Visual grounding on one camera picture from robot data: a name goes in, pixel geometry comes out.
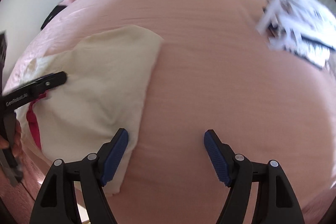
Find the human hand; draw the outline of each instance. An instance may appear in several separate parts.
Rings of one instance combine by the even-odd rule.
[[[9,143],[0,136],[0,149],[6,149],[6,148],[9,148]],[[12,147],[12,153],[14,157],[18,157],[22,154],[21,126],[18,120],[16,120],[14,145]]]

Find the bed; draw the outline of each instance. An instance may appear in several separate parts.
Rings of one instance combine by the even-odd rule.
[[[203,135],[250,160],[276,159],[304,207],[335,176],[336,92],[328,73],[268,49],[255,26],[265,0],[76,0],[18,60],[5,90],[29,62],[125,25],[163,45],[147,88],[139,139],[120,192],[108,197],[120,223],[216,223],[228,189],[210,164]],[[46,173],[29,133],[25,150]],[[256,185],[252,189],[256,196]],[[245,222],[251,220],[249,203]]]

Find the black object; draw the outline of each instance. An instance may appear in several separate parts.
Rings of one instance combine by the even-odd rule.
[[[98,153],[83,160],[54,161],[37,195],[30,224],[80,224],[74,181],[81,182],[91,224],[117,224],[106,201],[104,177],[112,180],[128,143],[128,132],[120,128]]]
[[[221,143],[213,130],[204,135],[204,144],[221,181],[230,187],[216,224],[242,224],[252,182],[259,182],[252,224],[304,224],[294,191],[280,164],[251,162]]]
[[[112,141],[105,143],[97,154],[70,163],[56,160],[38,193],[30,224],[80,224],[74,181],[81,182],[91,224],[117,224],[102,191],[105,185],[102,178],[113,169],[108,175],[112,180],[127,142],[128,133],[120,128]],[[252,182],[259,182],[252,224],[304,224],[299,203],[278,162],[272,160],[261,164],[250,162],[243,155],[235,155],[230,146],[221,143],[213,130],[206,132],[205,145],[211,160],[215,159],[213,164],[218,176],[230,187],[216,224],[243,223]],[[219,157],[213,158],[217,149]],[[220,164],[224,164],[222,170],[218,170]]]
[[[12,146],[16,126],[14,110],[37,99],[47,90],[63,85],[66,81],[67,74],[64,71],[51,73],[20,86],[7,95],[0,95],[0,135]],[[0,163],[11,185],[15,186],[22,180],[20,163],[14,158],[11,148],[0,151]]]
[[[57,5],[52,11],[51,13],[48,15],[48,17],[45,19],[45,21],[43,22],[42,26],[41,26],[41,30],[44,29],[44,27],[62,10],[64,10],[67,6],[65,5]]]

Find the blue gripper pad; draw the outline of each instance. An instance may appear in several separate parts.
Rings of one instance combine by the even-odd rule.
[[[224,182],[225,186],[231,184],[231,178],[229,176],[228,163],[218,148],[215,140],[212,138],[210,131],[204,134],[204,146],[208,152],[212,165],[216,171],[216,174],[221,182]]]
[[[124,129],[104,162],[104,172],[100,178],[102,186],[111,181],[117,171],[128,144],[128,132]]]

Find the red cloth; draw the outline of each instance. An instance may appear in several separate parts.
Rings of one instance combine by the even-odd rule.
[[[28,108],[28,111],[27,111],[27,114],[26,114],[26,119],[28,121],[31,136],[33,137],[33,140],[34,140],[35,144],[37,145],[37,147],[40,150],[42,150],[41,139],[40,139],[40,130],[39,130],[39,125],[37,123],[36,115],[33,111],[33,106],[36,102],[45,98],[46,96],[47,96],[47,93],[45,92],[45,93],[41,94],[36,100],[30,102],[29,108]]]

